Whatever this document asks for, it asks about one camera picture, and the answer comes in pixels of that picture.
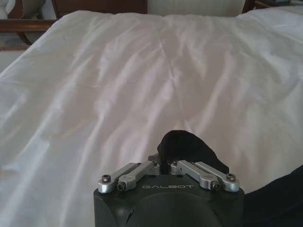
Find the silver metal linkage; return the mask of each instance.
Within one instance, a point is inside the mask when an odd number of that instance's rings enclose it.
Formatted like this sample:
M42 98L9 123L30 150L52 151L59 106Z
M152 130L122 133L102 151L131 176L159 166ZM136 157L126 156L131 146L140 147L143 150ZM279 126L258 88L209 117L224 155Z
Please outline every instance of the silver metal linkage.
M187 174L191 176L199 182L202 188L209 190L218 190L220 187L218 179L214 175L199 169L197 166L185 160L178 161L177 169L177 174Z
M202 188L209 190L218 190L222 187L227 192L238 192L240 188L234 174L224 174L203 162L175 161L170 165L170 173L187 174L198 181Z
M195 165L210 174L215 175L220 185L223 189L227 192L238 192L240 188L239 180L236 178L234 174L224 174L219 170L212 168L211 166L203 163L203 162L196 162Z
M153 167L155 169L155 175L159 175L160 174L160 165L156 161L152 161L152 163L153 163Z
M123 174L131 172L138 165L137 163L129 163L110 175L103 175L98 182L98 191L100 193L112 192L117 186L118 178Z
M128 191L134 189L137 182L145 175L155 175L159 167L154 162L146 161L136 169L119 177L117 188L119 191Z

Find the dark blanket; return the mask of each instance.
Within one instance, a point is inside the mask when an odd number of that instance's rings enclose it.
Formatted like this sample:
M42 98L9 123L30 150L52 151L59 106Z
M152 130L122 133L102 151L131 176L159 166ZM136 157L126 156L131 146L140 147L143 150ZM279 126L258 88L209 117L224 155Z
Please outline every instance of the dark blanket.
M202 161L223 173L229 168L197 136L170 131L158 146L163 174L174 160ZM303 226L303 166L254 192L245 195L245 227Z

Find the white pillow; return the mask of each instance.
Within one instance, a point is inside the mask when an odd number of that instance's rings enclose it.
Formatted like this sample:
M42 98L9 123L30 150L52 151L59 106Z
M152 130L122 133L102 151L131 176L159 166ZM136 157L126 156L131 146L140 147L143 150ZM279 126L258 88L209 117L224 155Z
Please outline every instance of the white pillow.
M11 12L11 10L14 8L15 3L16 3L16 0L8 0L8 3L5 7L5 10L6 10L7 14L9 14Z
M8 15L5 11L5 7L0 7L0 20L6 20Z
M0 7L6 6L9 0L0 0Z

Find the screw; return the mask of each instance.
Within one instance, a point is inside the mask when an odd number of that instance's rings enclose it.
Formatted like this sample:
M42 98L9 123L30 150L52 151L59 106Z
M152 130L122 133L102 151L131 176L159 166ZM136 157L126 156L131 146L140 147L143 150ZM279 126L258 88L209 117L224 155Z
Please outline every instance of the screw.
M108 183L108 182L110 182L110 175L103 175L102 177L101 177L101 180L102 180L102 183Z
M211 183L211 190L218 190L220 188L219 182L212 181Z
M120 192L125 191L125 190L126 190L126 184L125 184L124 182L118 183L117 189L118 189L118 191L120 191Z
M236 176L235 174L227 174L226 175L227 180L231 181L231 182L235 182L236 181Z

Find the wooden headboard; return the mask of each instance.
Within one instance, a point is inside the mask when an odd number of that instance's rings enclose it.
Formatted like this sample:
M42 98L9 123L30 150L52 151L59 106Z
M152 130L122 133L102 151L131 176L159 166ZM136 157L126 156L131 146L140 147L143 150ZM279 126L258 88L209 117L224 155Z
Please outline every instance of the wooden headboard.
M77 10L101 13L147 13L147 0L52 0L57 18Z
M247 13L250 10L253 10L255 8L255 1L256 0L246 0L242 13Z

